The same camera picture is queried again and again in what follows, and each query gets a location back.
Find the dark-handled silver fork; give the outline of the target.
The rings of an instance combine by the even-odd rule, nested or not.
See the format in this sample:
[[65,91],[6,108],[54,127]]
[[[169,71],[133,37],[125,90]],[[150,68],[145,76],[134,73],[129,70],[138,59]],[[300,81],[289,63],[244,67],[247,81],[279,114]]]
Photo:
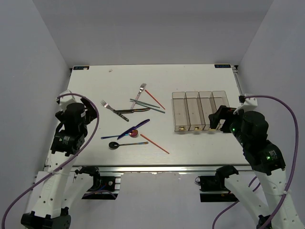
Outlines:
[[125,120],[126,122],[129,122],[129,119],[127,117],[125,117],[123,114],[121,114],[120,112],[114,110],[108,103],[106,103],[104,100],[101,100],[101,105],[104,106],[106,109],[112,111],[114,114],[118,115],[120,118],[122,118],[123,120]]

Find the black rainbow knife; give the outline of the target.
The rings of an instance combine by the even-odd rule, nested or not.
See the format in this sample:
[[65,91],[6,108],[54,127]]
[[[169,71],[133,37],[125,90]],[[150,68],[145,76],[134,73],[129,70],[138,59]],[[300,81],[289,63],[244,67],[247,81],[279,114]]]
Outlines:
[[120,114],[132,114],[132,113],[146,112],[149,110],[150,110],[150,108],[129,109],[129,110],[125,109],[125,110],[115,110],[115,111]]

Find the black rainbow-handled spoon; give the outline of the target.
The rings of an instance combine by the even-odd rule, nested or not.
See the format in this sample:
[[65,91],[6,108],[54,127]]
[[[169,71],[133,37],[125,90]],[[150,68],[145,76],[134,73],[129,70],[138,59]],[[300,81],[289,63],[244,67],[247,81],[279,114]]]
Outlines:
[[117,142],[110,142],[108,144],[109,148],[112,150],[115,150],[117,148],[119,148],[120,146],[135,146],[135,145],[146,145],[149,142],[138,142],[138,143],[127,143],[127,144],[119,144]]

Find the purple knife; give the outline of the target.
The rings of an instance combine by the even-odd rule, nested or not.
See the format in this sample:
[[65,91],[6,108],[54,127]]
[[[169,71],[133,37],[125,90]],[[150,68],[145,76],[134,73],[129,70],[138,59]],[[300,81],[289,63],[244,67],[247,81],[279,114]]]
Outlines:
[[120,134],[117,137],[117,140],[123,138],[126,134],[129,134],[131,131],[138,129],[139,127],[143,126],[144,124],[148,123],[149,121],[150,121],[150,119],[146,119],[146,120],[140,122],[139,124],[137,124],[136,126],[132,126],[131,128],[124,131],[122,134]]

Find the iridescent pink spoon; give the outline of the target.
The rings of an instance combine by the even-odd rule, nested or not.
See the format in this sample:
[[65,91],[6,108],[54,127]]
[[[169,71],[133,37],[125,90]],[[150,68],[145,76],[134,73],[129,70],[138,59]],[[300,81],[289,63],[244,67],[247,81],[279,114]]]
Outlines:
[[[138,135],[138,130],[132,130],[131,132],[125,134],[125,136],[130,136],[130,137],[136,137]],[[108,139],[108,138],[115,138],[119,137],[119,135],[112,135],[112,136],[104,136],[101,137],[101,139]]]

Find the red chopstick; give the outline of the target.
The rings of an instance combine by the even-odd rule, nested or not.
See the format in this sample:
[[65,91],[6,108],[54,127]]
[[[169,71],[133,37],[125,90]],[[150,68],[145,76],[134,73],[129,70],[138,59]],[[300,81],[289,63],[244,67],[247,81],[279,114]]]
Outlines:
[[140,134],[141,137],[143,137],[145,140],[147,140],[148,142],[152,143],[154,146],[156,146],[157,148],[159,148],[160,150],[164,151],[167,154],[170,154],[167,150],[165,150],[164,148],[162,148],[161,146],[159,146],[158,144],[156,144],[154,141],[152,141],[151,139],[149,139],[148,137],[146,137],[143,134]]
[[144,90],[161,108],[163,108],[165,110],[165,107],[148,91],[148,90]]

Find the silver pink-handled fork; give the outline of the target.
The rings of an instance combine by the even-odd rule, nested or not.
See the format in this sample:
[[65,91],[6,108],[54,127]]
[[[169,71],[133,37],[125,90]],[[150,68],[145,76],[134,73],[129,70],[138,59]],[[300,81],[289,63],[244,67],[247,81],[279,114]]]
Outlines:
[[146,87],[146,83],[142,83],[140,86],[139,92],[132,103],[131,109],[134,108],[136,101],[139,99],[141,93],[145,90],[145,87]]

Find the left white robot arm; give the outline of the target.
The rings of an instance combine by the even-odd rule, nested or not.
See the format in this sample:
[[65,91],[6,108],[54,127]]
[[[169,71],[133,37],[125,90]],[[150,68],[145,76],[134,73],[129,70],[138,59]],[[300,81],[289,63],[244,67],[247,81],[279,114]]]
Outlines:
[[22,215],[21,224],[27,229],[67,229],[71,225],[69,211],[89,190],[100,187],[101,179],[97,168],[82,167],[77,178],[66,187],[76,157],[92,140],[87,126],[99,120],[97,107],[87,98],[67,90],[56,99],[61,110],[56,113],[59,124],[56,127],[49,156],[46,179],[38,200],[29,213]]

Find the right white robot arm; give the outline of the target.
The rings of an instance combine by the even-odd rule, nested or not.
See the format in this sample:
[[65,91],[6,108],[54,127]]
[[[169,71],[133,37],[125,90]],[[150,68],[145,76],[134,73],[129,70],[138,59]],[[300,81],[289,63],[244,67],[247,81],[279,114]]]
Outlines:
[[281,150],[268,138],[265,116],[255,111],[259,95],[239,96],[241,106],[231,108],[221,105],[209,115],[210,127],[215,129],[224,121],[221,131],[231,133],[243,149],[243,155],[255,173],[264,192],[266,203],[242,183],[240,174],[232,165],[220,167],[215,173],[215,184],[220,190],[229,190],[251,215],[258,229],[303,229],[291,198],[290,186],[295,173],[299,145],[299,128],[293,110],[282,100],[267,96],[282,104],[291,114],[295,126],[295,146],[291,172],[286,174],[286,164]]

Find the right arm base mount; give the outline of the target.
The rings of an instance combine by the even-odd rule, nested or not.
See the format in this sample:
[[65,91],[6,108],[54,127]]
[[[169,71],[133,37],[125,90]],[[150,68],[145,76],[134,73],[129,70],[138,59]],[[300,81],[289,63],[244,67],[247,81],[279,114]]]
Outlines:
[[216,176],[198,176],[195,184],[199,186],[202,203],[236,202],[237,198],[227,188],[222,187]]

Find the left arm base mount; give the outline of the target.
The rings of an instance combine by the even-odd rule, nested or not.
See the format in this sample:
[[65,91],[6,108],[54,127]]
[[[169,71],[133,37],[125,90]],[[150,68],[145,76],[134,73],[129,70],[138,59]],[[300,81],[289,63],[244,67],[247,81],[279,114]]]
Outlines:
[[87,174],[93,180],[93,185],[85,192],[82,199],[115,200],[117,198],[115,176],[101,175],[99,168],[92,166],[78,167],[74,173],[75,179],[77,175]]

